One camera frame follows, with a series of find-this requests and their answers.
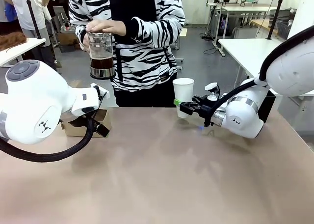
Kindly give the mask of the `person's left hand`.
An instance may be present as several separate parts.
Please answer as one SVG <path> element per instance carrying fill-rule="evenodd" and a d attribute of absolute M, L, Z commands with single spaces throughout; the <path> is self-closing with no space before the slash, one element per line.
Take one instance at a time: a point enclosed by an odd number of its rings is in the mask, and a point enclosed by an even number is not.
<path fill-rule="evenodd" d="M 125 36 L 126 26 L 121 21 L 93 20 L 86 25 L 86 31 L 111 33 L 111 34 L 117 34 L 119 36 Z"/>

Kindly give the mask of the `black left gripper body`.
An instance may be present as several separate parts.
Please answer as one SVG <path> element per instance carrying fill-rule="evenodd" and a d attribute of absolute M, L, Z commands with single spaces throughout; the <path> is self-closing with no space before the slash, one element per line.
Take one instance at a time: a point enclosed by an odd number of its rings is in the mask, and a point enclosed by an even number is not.
<path fill-rule="evenodd" d="M 95 121 L 95 130 L 94 132 L 98 134 L 98 137 L 107 138 L 111 130 L 110 121 Z"/>

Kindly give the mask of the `person's right hand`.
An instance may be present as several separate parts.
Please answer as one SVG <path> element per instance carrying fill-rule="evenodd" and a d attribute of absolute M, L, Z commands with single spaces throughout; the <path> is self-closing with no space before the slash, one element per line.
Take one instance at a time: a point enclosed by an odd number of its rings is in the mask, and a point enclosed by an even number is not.
<path fill-rule="evenodd" d="M 90 50 L 89 50 L 89 38 L 88 38 L 88 34 L 86 33 L 84 35 L 84 38 L 83 38 L 83 49 L 87 52 L 87 53 L 90 53 Z"/>

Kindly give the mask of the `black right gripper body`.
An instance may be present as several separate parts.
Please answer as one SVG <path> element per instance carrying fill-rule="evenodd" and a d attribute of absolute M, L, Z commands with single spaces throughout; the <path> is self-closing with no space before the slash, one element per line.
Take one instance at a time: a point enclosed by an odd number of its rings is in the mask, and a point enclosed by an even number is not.
<path fill-rule="evenodd" d="M 195 110 L 197 114 L 204 119 L 204 126 L 209 127 L 213 126 L 214 122 L 212 121 L 212 117 L 214 115 L 214 112 L 216 111 L 215 108 L 208 107 L 206 105 L 198 106 Z"/>

